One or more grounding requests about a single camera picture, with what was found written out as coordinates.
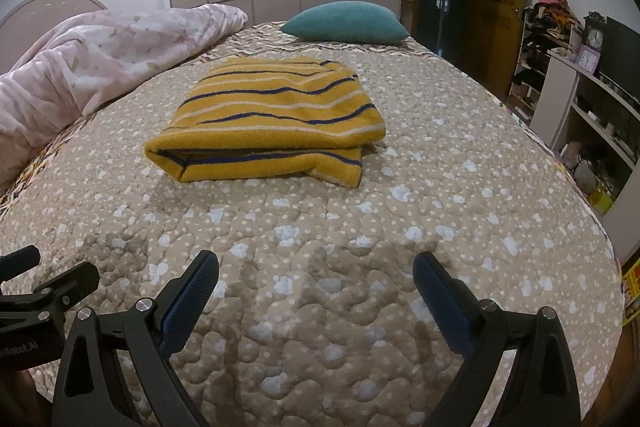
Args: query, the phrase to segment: wooden door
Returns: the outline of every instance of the wooden door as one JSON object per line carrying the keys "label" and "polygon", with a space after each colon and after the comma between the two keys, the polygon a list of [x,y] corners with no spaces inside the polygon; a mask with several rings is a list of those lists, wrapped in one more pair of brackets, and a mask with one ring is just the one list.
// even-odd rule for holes
{"label": "wooden door", "polygon": [[506,99],[520,47],[525,0],[469,0],[463,70]]}

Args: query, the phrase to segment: wooden floor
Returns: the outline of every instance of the wooden floor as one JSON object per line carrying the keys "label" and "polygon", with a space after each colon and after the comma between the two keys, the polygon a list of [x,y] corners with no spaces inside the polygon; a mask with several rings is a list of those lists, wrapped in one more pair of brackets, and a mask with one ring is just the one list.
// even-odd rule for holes
{"label": "wooden floor", "polygon": [[634,339],[631,325],[622,330],[616,355],[596,401],[582,421],[582,427],[600,427],[618,402],[635,370]]}

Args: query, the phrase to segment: headboard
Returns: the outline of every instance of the headboard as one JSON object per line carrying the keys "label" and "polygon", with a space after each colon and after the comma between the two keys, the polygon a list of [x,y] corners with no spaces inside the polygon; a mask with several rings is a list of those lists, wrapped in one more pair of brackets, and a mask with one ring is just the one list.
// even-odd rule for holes
{"label": "headboard", "polygon": [[26,0],[0,21],[0,74],[57,24],[81,13],[105,10],[98,0]]}

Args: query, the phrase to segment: teal pillow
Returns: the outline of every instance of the teal pillow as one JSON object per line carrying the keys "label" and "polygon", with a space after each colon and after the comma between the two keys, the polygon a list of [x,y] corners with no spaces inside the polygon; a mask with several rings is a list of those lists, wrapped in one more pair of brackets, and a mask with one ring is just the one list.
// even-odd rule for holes
{"label": "teal pillow", "polygon": [[363,1],[338,1],[303,11],[281,31],[305,41],[399,44],[409,36],[389,8]]}

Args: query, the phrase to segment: yellow sign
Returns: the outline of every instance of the yellow sign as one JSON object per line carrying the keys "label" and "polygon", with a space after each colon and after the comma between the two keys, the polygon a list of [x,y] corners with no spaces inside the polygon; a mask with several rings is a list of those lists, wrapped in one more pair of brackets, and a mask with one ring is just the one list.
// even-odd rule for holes
{"label": "yellow sign", "polygon": [[640,314],[640,259],[622,278],[622,291],[625,294],[625,317],[622,325],[625,326]]}

